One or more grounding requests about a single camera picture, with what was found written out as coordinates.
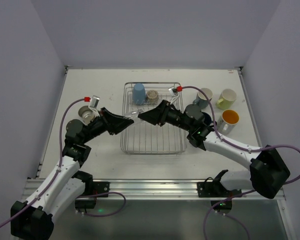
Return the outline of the light green mug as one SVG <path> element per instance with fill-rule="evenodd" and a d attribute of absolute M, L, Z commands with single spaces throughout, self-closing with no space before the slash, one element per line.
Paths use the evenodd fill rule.
<path fill-rule="evenodd" d="M 220 110 L 227 110 L 233 105 L 236 99 L 237 93 L 234 90 L 229 88 L 224 89 L 216 102 L 216 106 Z"/>

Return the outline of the white floral mug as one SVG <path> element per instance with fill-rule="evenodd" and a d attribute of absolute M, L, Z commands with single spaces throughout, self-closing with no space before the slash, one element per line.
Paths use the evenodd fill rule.
<path fill-rule="evenodd" d="M 224 110 L 217 120 L 217 131 L 222 135 L 228 135 L 240 121 L 239 114 L 232 110 Z"/>

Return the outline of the teal grey mug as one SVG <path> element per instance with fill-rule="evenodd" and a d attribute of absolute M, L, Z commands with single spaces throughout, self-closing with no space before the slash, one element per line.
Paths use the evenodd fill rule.
<path fill-rule="evenodd" d="M 213 92 L 209 88 L 201 88 L 200 90 L 192 103 L 203 110 L 209 105 L 208 100 L 212 100 Z"/>

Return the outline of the clear glass cup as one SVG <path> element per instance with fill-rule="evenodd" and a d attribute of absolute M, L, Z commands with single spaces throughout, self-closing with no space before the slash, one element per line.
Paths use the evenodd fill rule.
<path fill-rule="evenodd" d="M 144 112 L 143 109 L 132 110 L 130 112 L 125 113 L 123 116 L 126 119 L 133 120 L 134 124 L 140 123 L 142 120 L 139 118 L 139 115 Z"/>

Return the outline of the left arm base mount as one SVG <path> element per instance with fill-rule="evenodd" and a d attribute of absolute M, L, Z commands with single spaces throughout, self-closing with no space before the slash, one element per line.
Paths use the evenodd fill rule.
<path fill-rule="evenodd" d="M 110 183 L 108 181 L 90 181 L 86 184 L 85 190 L 81 195 L 83 198 L 78 198 L 74 202 L 74 206 L 78 211 L 94 209 L 97 204 L 96 197 L 87 197 L 91 195 L 108 193 L 110 190 Z"/>

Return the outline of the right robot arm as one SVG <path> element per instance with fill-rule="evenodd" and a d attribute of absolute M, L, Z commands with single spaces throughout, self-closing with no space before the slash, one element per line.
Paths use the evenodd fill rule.
<path fill-rule="evenodd" d="M 221 192 L 255 190 L 273 199 L 282 188 L 290 171 L 275 149 L 262 150 L 218 134 L 212 119 L 197 105 L 190 104 L 181 112 L 163 100 L 157 107 L 140 113 L 138 118 L 152 125 L 170 124 L 187 131 L 189 143 L 204 151 L 220 154 L 240 164 L 241 171 L 222 170 L 212 181 L 211 189 Z"/>

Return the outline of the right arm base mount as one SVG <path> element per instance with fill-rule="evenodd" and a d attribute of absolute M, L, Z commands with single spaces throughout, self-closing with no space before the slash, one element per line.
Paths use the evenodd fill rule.
<path fill-rule="evenodd" d="M 196 183 L 197 194 L 199 198 L 228 198 L 234 195 L 241 194 L 242 191 L 239 189 L 227 190 L 221 184 L 222 176 L 227 173 L 228 170 L 222 170 L 215 178 L 208 177 L 204 181 L 199 181 Z M 213 209 L 220 213 L 229 213 L 232 209 L 232 201 L 226 201 L 219 203 Z"/>

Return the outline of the beige speckled cup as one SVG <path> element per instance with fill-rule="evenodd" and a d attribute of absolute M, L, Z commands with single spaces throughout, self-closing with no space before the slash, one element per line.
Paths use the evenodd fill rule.
<path fill-rule="evenodd" d="M 159 99 L 159 93 L 156 90 L 149 90 L 146 92 L 146 100 L 149 104 L 157 103 Z"/>

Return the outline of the brown and cream cup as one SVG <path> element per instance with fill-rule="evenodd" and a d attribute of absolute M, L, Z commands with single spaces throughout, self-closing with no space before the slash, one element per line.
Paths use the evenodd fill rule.
<path fill-rule="evenodd" d="M 82 106 L 78 110 L 78 115 L 86 125 L 92 122 L 96 117 L 94 112 L 87 105 Z"/>

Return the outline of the dark blue mug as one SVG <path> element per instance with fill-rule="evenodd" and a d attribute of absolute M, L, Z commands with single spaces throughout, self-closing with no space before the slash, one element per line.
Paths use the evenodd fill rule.
<path fill-rule="evenodd" d="M 204 116 L 204 124 L 207 126 L 210 126 L 211 124 L 213 124 L 213 120 L 212 117 L 206 113 L 206 112 L 202 112 L 203 116 Z"/>

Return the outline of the light blue tumbler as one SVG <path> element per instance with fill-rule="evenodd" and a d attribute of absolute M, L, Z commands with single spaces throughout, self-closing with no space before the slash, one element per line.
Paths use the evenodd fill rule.
<path fill-rule="evenodd" d="M 142 83 L 136 83 L 133 86 L 132 100 L 136 105 L 142 105 L 146 101 L 146 91 Z"/>

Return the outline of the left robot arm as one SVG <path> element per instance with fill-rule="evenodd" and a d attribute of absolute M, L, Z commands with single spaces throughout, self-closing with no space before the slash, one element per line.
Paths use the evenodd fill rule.
<path fill-rule="evenodd" d="M 68 206 L 84 192 L 92 192 L 92 175 L 80 170 L 91 151 L 86 143 L 105 132 L 117 135 L 133 123 L 133 117 L 113 114 L 104 107 L 89 124 L 69 121 L 54 169 L 24 202 L 16 201 L 11 207 L 11 234 L 23 240 L 49 239 Z"/>

